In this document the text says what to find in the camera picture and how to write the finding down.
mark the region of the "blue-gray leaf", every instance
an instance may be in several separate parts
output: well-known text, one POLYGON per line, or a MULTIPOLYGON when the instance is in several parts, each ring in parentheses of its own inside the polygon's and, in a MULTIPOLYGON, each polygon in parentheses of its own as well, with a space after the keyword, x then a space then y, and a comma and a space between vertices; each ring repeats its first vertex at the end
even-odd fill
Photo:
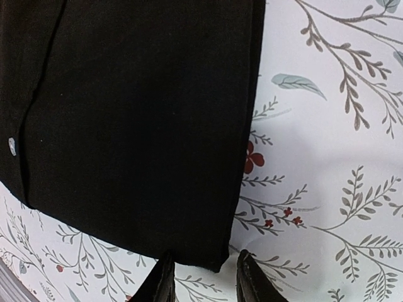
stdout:
POLYGON ((400 0, 377 0, 377 3, 385 8, 388 13, 394 13, 397 10, 400 0))
POLYGON ((20 261, 19 267, 20 267, 20 273, 21 274, 26 274, 26 266, 25 266, 25 263, 23 261, 20 261))
POLYGON ((73 299, 74 302, 81 302, 79 298, 77 298, 76 294, 74 294, 74 292, 70 289, 70 287, 67 287, 69 289, 69 293, 71 298, 73 299))
POLYGON ((326 99, 322 91, 306 77, 290 74, 277 74, 271 79, 271 81, 283 89, 305 89, 326 99))
POLYGON ((394 52, 393 56, 403 66, 403 52, 394 52))

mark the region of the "white backdrop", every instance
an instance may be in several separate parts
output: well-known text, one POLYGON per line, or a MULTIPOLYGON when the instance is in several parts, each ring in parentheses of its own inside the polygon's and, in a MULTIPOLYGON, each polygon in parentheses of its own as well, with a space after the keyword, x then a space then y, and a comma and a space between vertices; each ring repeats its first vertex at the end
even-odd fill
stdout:
MULTIPOLYGON (((235 301, 247 248, 295 302, 403 301, 403 3, 268 0, 231 258, 177 266, 180 302, 235 301)), ((40 301, 118 301, 155 261, 22 207, 0 257, 40 301)))

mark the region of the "white button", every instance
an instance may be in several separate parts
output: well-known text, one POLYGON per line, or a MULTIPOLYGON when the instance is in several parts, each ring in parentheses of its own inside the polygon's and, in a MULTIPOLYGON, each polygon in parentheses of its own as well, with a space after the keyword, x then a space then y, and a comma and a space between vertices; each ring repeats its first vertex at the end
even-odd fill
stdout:
POLYGON ((17 156, 15 151, 15 140, 12 137, 8 139, 8 145, 10 147, 11 154, 13 154, 13 156, 17 156))

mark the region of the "button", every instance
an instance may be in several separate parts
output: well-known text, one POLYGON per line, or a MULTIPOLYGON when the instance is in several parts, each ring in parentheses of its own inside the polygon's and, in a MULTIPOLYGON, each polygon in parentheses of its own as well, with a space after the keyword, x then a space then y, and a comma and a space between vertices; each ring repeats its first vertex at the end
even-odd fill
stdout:
POLYGON ((17 152, 15 151, 15 140, 12 137, 8 139, 8 146, 10 147, 11 154, 17 156, 17 152))

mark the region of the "floral wallpaper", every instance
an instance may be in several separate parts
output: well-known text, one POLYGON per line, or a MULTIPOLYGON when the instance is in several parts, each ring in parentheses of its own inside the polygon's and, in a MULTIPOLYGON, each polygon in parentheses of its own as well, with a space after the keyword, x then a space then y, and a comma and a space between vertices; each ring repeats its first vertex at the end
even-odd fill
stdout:
MULTIPOLYGON (((231 256, 178 265, 178 301, 236 301, 254 253, 289 301, 403 301, 403 3, 268 0, 231 256)), ((39 301, 130 299, 154 259, 24 208, 0 185, 0 258, 39 301)))

